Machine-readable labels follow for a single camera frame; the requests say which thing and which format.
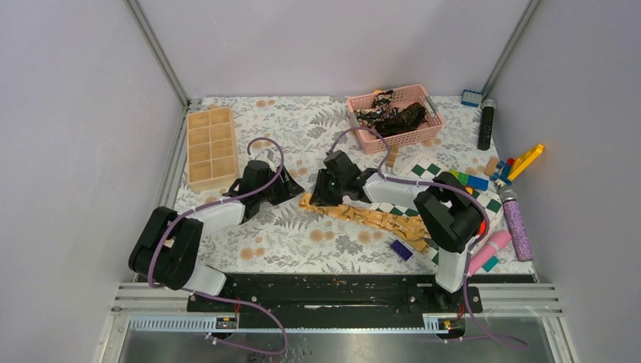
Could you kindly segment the wooden compartment tray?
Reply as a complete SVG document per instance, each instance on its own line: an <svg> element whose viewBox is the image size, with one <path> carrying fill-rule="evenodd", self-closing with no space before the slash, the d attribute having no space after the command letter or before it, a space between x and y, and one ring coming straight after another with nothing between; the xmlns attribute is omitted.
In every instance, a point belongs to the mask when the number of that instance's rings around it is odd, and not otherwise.
<svg viewBox="0 0 641 363"><path fill-rule="evenodd" d="M239 175L234 115L229 107L187 115L187 185L194 192L230 185Z"/></svg>

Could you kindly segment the yellow patterned tie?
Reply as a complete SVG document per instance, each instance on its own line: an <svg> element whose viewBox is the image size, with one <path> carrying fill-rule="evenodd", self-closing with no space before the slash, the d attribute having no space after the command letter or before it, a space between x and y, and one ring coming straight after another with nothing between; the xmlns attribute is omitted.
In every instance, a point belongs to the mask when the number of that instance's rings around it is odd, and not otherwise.
<svg viewBox="0 0 641 363"><path fill-rule="evenodd" d="M314 206L310 200L311 194L303 194L299 206L324 216L390 231L400 239L409 243L419 253L427 253L429 251L428 240L431 237L419 216L398 216L346 204L340 204L338 206Z"/></svg>

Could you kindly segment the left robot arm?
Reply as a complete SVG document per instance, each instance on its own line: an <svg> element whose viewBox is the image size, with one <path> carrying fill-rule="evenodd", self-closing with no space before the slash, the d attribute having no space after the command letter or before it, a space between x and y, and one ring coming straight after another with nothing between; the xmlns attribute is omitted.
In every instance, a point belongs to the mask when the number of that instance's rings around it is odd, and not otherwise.
<svg viewBox="0 0 641 363"><path fill-rule="evenodd" d="M129 268L171 290L204 288L207 303L224 311L234 303L235 292L223 273L197 261L202 237L248 222L263 203L276 206L303 191L284 166L251 160L219 200L183 214L157 207L129 256Z"/></svg>

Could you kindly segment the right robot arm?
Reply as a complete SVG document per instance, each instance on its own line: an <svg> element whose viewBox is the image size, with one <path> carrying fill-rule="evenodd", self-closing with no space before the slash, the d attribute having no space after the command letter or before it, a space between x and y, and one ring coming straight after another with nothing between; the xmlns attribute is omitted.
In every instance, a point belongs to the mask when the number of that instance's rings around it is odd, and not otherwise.
<svg viewBox="0 0 641 363"><path fill-rule="evenodd" d="M431 180L386 175L381 169L361 169L343 151L324 159L310 203L337 206L344 197L363 203L388 203L418 212L429 236L439 248L433 299L451 312L463 302L470 252L489 226L485 208L449 172Z"/></svg>

